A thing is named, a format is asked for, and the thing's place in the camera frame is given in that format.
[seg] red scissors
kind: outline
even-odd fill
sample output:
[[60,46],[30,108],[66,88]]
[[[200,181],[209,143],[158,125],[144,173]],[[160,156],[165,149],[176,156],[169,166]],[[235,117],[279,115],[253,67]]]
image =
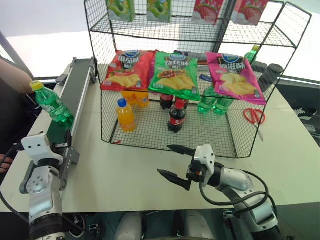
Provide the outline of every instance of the red scissors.
[[[246,108],[245,110],[243,110],[243,116],[249,123],[252,123],[256,127],[256,129],[258,129],[257,123],[260,122],[260,124],[263,124],[266,120],[266,115],[259,109]],[[260,130],[258,130],[258,135],[263,142],[264,136],[262,135]]]

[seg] yellow bottle cap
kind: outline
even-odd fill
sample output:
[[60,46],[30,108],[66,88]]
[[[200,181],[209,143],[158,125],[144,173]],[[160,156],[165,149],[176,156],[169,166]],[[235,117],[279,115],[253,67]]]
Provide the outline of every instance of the yellow bottle cap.
[[40,90],[44,87],[44,85],[40,81],[33,81],[32,83],[30,83],[30,85],[33,91]]
[[260,48],[259,46],[254,45],[254,46],[253,46],[253,48],[252,48],[252,50],[253,50],[253,51],[258,51],[258,50],[259,50],[259,48]]

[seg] black wire rack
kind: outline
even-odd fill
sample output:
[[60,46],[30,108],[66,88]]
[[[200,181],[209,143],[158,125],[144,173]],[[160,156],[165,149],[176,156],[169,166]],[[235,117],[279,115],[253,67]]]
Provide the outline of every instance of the black wire rack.
[[[269,1],[257,26],[239,25],[230,21],[235,0],[225,0],[216,25],[191,22],[195,0],[173,0],[171,22],[147,21],[147,1],[135,0],[135,20],[132,22],[110,20],[105,0],[85,0],[87,26],[94,57],[98,62],[98,77],[102,82],[108,64],[116,50],[175,50],[203,54],[222,49],[243,49],[243,55],[253,45],[258,45],[256,60],[264,64],[278,64],[284,69],[294,56],[311,20],[311,14],[300,7],[281,1]],[[278,54],[270,55],[271,49]],[[263,74],[253,69],[257,79]],[[201,80],[210,76],[207,65],[198,65],[198,87],[201,93],[212,83]],[[270,99],[278,80],[263,92]],[[234,100],[227,114],[213,112],[200,114],[197,102],[191,101],[186,110],[186,120],[178,133],[168,131],[169,110],[162,110],[158,94],[149,93],[150,103],[141,108],[133,106],[136,129],[123,132],[118,124],[117,100],[120,92],[101,91],[101,139],[111,144],[148,149],[169,150],[167,145],[177,144],[189,148],[211,144],[219,157],[246,158],[251,155],[258,128],[243,116],[246,108],[265,111],[265,106]]]

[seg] table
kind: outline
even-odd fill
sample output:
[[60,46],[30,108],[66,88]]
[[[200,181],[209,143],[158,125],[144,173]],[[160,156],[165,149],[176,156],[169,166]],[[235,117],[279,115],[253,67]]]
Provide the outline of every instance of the table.
[[[61,192],[63,212],[221,208],[207,203],[196,183],[186,191],[157,172],[164,169],[185,177],[189,156],[103,142],[100,97],[99,84],[90,84],[74,140],[79,163],[72,166],[67,188]],[[217,157],[216,161],[259,175],[277,205],[319,202],[320,148],[277,89],[265,113],[267,121],[260,129],[264,142],[256,138],[251,157]],[[49,115],[42,112],[29,134],[46,131],[50,121]],[[25,152],[19,152],[1,187],[6,200],[19,212],[29,211],[29,196],[19,192],[29,162]],[[263,190],[258,181],[254,183],[257,190]],[[211,187],[205,192],[215,201],[228,200]],[[8,209],[1,203],[0,211]]]

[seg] green soda bottle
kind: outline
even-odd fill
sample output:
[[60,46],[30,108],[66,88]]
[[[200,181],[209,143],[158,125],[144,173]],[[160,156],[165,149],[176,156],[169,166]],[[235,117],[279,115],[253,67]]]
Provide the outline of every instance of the green soda bottle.
[[198,103],[198,112],[202,114],[208,113],[215,105],[219,94],[215,93],[214,87],[210,86],[203,91],[203,97]]
[[218,115],[225,114],[233,101],[234,99],[229,96],[223,96],[223,98],[219,98],[214,105],[213,112]]
[[54,91],[46,88],[40,81],[33,81],[31,87],[35,91],[35,101],[49,113],[53,121],[72,125],[74,116]]
[[257,51],[258,50],[259,50],[259,46],[254,45],[252,50],[250,52],[248,52],[246,55],[244,55],[244,57],[246,59],[248,59],[250,63],[251,63],[252,60],[254,62],[256,60],[256,58],[257,58]]

